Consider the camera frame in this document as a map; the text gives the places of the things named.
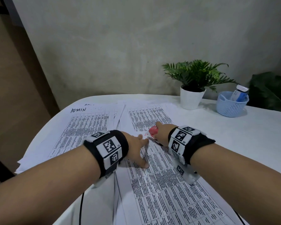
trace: blue basket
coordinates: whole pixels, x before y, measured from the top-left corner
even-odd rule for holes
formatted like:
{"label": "blue basket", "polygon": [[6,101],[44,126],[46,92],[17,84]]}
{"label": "blue basket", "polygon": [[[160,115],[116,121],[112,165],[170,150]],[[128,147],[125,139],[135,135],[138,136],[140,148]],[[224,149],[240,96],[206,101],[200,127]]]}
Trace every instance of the blue basket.
{"label": "blue basket", "polygon": [[238,117],[242,114],[244,106],[249,101],[249,96],[247,95],[245,102],[235,102],[227,98],[230,98],[232,91],[222,91],[218,94],[216,110],[219,114],[226,117]]}

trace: person's left hand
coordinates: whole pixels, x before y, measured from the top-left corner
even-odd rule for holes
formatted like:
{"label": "person's left hand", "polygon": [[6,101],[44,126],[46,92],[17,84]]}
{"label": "person's left hand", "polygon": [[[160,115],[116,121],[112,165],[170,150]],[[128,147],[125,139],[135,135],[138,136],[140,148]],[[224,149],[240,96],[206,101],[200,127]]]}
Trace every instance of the person's left hand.
{"label": "person's left hand", "polygon": [[122,133],[126,137],[129,146],[128,154],[126,157],[132,160],[133,162],[135,162],[138,166],[142,168],[148,168],[149,163],[146,162],[146,160],[144,160],[141,157],[141,147],[148,144],[149,140],[148,139],[143,140],[143,136],[141,134],[138,137],[136,137],[136,136],[131,136],[126,132],[122,132]]}

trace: person's left arm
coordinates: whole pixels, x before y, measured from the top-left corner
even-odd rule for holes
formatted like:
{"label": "person's left arm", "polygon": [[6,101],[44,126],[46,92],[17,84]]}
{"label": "person's left arm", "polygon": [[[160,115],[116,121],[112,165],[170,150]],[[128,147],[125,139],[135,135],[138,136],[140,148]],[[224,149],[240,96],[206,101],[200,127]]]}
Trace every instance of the person's left arm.
{"label": "person's left arm", "polygon": [[[127,158],[149,167],[140,156],[148,140],[122,133]],[[5,181],[0,184],[0,225],[53,224],[100,174],[97,160],[82,145]]]}

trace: white tabletop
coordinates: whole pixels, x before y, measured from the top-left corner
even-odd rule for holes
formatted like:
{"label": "white tabletop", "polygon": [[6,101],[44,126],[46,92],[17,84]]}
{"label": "white tabletop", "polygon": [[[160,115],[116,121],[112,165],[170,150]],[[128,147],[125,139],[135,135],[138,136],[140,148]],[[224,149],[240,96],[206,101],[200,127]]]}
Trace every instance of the white tabletop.
{"label": "white tabletop", "polygon": [[[179,96],[121,94],[101,95],[80,99],[75,103],[116,103],[119,100],[155,100],[177,105],[177,115],[185,118],[185,125],[206,132],[216,143],[241,155],[254,159],[281,173],[281,112],[246,106],[241,117],[229,118],[218,114],[216,101],[202,99],[196,110],[179,106]],[[59,123],[62,111],[54,116],[34,137],[26,153],[33,151]],[[112,224],[113,178],[100,188],[88,189],[84,197],[82,224]],[[78,224],[80,198],[78,198],[55,224]]]}

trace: wristband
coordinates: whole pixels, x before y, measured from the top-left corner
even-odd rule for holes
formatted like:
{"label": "wristband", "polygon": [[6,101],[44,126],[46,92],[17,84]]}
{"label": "wristband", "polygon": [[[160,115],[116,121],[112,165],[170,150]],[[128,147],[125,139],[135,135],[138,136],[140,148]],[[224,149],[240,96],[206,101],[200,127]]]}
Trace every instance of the wristband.
{"label": "wristband", "polygon": [[101,170],[100,178],[112,173],[128,153],[126,137],[118,130],[100,131],[82,142],[97,160]]}
{"label": "wristband", "polygon": [[184,165],[190,164],[192,155],[199,148],[215,142],[206,133],[186,125],[173,128],[168,140],[170,153]]}

